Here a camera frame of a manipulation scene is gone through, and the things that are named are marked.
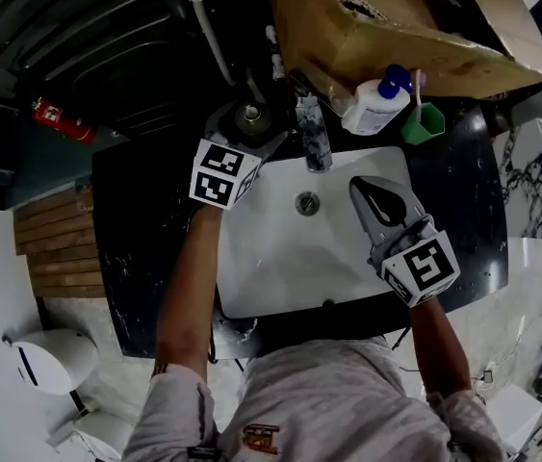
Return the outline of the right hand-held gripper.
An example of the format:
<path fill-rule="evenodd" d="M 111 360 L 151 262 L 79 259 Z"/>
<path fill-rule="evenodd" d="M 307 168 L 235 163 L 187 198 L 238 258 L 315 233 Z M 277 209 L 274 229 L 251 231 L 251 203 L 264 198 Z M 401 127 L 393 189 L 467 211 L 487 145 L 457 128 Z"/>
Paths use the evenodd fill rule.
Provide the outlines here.
<path fill-rule="evenodd" d="M 372 250 L 369 263 L 408 307 L 440 295 L 460 275 L 450 239 L 405 185 L 353 176 L 349 197 Z"/>

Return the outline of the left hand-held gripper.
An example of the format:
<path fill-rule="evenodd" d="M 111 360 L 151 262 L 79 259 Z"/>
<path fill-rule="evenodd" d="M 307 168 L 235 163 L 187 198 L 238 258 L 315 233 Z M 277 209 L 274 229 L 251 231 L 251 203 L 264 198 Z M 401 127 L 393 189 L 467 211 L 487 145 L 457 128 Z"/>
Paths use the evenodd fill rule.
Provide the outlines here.
<path fill-rule="evenodd" d="M 227 140 L 219 121 L 235 105 L 225 103 L 206 120 L 205 140 L 199 142 L 190 185 L 191 199 L 222 209 L 232 209 L 241 200 L 252 187 L 262 162 L 267 163 L 289 138 L 287 131 L 275 136 L 258 149 L 258 157 L 213 142 Z"/>

